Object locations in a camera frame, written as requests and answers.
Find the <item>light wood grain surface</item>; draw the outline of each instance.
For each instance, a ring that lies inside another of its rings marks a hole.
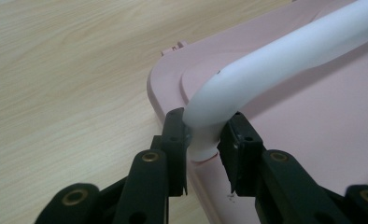
[[[160,51],[289,0],[0,0],[0,223],[60,189],[127,176],[161,129],[146,93]],[[207,223],[190,188],[171,223]]]

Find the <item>wooden table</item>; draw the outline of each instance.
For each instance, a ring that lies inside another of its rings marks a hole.
[[[160,134],[146,82],[160,51],[289,0],[0,0],[0,223],[32,223],[60,189],[104,189]],[[207,223],[190,187],[171,223]]]

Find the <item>white plastic handle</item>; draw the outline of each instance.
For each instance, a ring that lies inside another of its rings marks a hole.
[[[184,122],[192,129],[191,159],[213,157],[223,125],[250,100],[366,42],[368,0],[359,0],[221,69],[194,94],[184,111]]]

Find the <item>pink plastic tray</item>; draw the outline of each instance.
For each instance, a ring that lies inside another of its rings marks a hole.
[[[148,81],[159,120],[185,107],[228,63],[351,2],[296,1],[199,42],[166,50]],[[342,194],[349,185],[368,182],[368,43],[279,84],[241,112],[267,148],[292,154],[321,186]],[[211,223],[259,222],[254,200],[230,194],[219,156],[188,161],[188,174]]]

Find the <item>white curved tube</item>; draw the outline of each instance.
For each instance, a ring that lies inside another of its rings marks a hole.
[[[228,119],[251,99],[293,75],[368,42],[368,0],[359,0],[227,65],[194,94],[184,111],[193,161],[216,155]]]

